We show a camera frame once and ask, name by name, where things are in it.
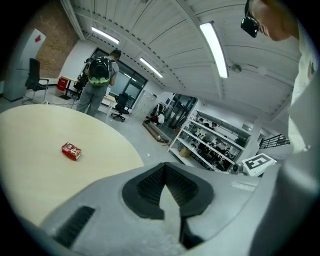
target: brick wall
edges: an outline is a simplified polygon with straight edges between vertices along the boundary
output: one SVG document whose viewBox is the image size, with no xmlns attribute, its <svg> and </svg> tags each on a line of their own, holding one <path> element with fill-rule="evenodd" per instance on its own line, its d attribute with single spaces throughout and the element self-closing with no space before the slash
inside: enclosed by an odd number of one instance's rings
<svg viewBox="0 0 320 256">
<path fill-rule="evenodd" d="M 26 24 L 46 38 L 36 56 L 40 61 L 40 77 L 58 78 L 69 53 L 79 40 L 59 0 L 48 1 Z M 0 74 L 5 79 L 6 68 Z"/>
</svg>

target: white column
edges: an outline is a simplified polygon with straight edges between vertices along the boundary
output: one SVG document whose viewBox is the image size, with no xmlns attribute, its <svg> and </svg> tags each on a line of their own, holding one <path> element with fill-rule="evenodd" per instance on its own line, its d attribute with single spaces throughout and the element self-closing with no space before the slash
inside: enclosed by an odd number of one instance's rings
<svg viewBox="0 0 320 256">
<path fill-rule="evenodd" d="M 242 160 L 251 158 L 257 154 L 259 150 L 258 138 L 260 135 L 260 130 L 261 130 L 261 123 L 258 119 L 256 119 L 251 129 L 251 136 L 248 139 L 248 142 L 244 148 L 244 151 L 241 153 L 240 157 L 236 161 L 237 163 L 241 163 Z"/>
</svg>

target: short hair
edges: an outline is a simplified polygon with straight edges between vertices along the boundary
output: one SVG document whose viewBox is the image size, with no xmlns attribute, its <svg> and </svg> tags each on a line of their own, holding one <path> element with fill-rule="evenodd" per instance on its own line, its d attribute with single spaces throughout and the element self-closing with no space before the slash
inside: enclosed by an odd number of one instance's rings
<svg viewBox="0 0 320 256">
<path fill-rule="evenodd" d="M 113 50 L 111 53 L 110 53 L 110 56 L 114 56 L 116 59 L 120 59 L 121 57 L 121 51 L 120 50 Z"/>
<path fill-rule="evenodd" d="M 251 15 L 251 13 L 250 13 L 250 10 L 249 10 L 249 4 L 250 4 L 251 1 L 252 1 L 252 0 L 246 0 L 245 6 L 244 6 L 244 15 L 245 15 L 246 17 L 249 16 L 249 17 L 253 18 L 252 15 Z"/>
</svg>

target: gray pants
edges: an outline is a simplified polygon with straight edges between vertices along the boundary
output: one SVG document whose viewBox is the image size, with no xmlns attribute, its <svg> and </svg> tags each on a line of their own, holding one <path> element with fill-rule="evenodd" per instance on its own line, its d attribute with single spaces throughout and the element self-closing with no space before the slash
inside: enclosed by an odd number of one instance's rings
<svg viewBox="0 0 320 256">
<path fill-rule="evenodd" d="M 87 115 L 94 117 L 107 91 L 105 85 L 91 85 L 89 82 L 85 85 L 80 100 L 76 105 L 76 110 L 82 113 L 89 106 Z"/>
</svg>

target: person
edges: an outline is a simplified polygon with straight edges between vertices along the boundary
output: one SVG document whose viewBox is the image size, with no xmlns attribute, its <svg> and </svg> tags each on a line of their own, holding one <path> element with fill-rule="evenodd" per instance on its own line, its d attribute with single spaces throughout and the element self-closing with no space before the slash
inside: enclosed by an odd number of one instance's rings
<svg viewBox="0 0 320 256">
<path fill-rule="evenodd" d="M 111 61 L 112 71 L 110 75 L 109 85 L 113 86 L 116 82 L 117 75 L 119 73 L 119 67 L 116 61 L 119 60 L 121 56 L 120 50 L 113 50 L 109 56 L 105 57 Z M 94 117 L 104 96 L 106 94 L 108 85 L 93 85 L 89 81 L 86 83 L 80 100 L 76 106 L 76 110 L 84 113 L 86 108 L 89 106 L 86 114 Z"/>
<path fill-rule="evenodd" d="M 319 65 L 319 54 L 311 38 L 280 1 L 277 0 L 247 0 L 244 13 L 246 18 L 258 26 L 259 32 L 274 41 L 282 41 L 294 37 L 299 41 L 301 58 L 298 64 L 298 75 L 294 81 L 291 105 L 308 86 Z M 293 152 L 301 152 L 306 148 L 295 123 L 289 117 L 288 138 L 293 145 Z"/>
</svg>

